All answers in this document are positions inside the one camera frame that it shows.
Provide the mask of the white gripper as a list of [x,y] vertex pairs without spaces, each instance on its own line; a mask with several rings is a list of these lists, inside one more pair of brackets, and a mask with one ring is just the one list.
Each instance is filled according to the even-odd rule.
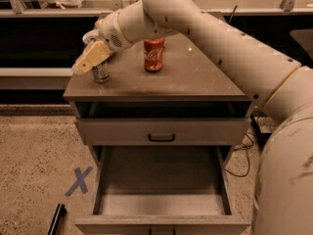
[[101,40],[90,42],[71,67],[76,74],[83,74],[99,65],[112,55],[112,51],[121,52],[133,46],[125,37],[118,22],[120,10],[105,17],[100,17],[95,23]]

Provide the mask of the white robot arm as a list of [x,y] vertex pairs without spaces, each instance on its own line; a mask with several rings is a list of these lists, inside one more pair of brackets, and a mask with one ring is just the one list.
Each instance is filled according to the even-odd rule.
[[96,23],[72,69],[88,72],[146,38],[180,32],[278,128],[256,175],[251,235],[313,235],[313,70],[203,12],[192,0],[139,0]]

